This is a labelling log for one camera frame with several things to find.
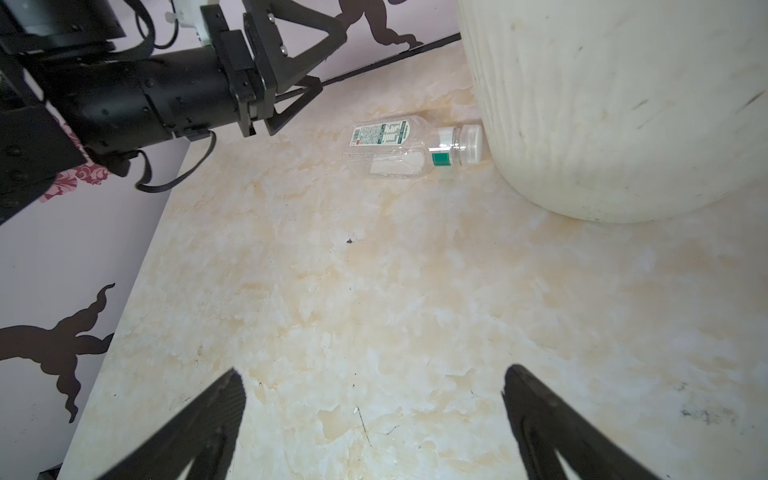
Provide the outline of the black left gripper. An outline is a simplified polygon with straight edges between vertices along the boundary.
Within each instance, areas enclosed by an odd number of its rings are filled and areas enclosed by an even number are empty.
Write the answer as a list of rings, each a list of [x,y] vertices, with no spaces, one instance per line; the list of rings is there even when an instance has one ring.
[[[32,70],[46,97],[90,156],[135,156],[176,138],[207,138],[264,120],[276,135],[322,91],[312,70],[347,41],[342,22],[295,1],[243,3],[244,30],[221,11],[202,14],[210,45],[137,60],[78,55]],[[293,86],[295,100],[274,108]]]

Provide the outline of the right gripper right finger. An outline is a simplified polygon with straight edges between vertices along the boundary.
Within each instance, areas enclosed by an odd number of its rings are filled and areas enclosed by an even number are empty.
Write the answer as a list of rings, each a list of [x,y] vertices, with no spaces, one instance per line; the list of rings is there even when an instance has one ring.
[[[530,479],[565,479],[562,461],[581,479],[654,479],[520,364],[505,374],[507,417]]]

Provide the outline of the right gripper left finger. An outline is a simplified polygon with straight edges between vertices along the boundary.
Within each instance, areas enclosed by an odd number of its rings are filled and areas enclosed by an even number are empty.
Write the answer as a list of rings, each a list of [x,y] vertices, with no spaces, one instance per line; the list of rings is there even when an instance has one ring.
[[[231,369],[103,479],[224,479],[246,406],[241,376]]]

